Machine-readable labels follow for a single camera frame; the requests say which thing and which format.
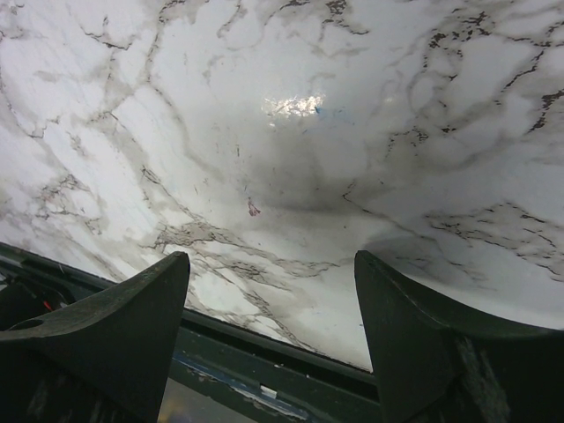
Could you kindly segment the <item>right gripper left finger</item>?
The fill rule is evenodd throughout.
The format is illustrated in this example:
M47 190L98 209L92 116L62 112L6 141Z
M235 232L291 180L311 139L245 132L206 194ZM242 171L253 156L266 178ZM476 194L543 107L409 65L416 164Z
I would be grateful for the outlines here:
M189 284L176 252L1 333L3 422L155 422Z

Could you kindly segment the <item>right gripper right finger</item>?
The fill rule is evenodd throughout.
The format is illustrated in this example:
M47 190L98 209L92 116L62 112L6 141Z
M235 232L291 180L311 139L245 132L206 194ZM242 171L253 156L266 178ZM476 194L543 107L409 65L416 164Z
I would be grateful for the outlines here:
M466 306L365 250L354 279L384 421L562 421L560 330Z

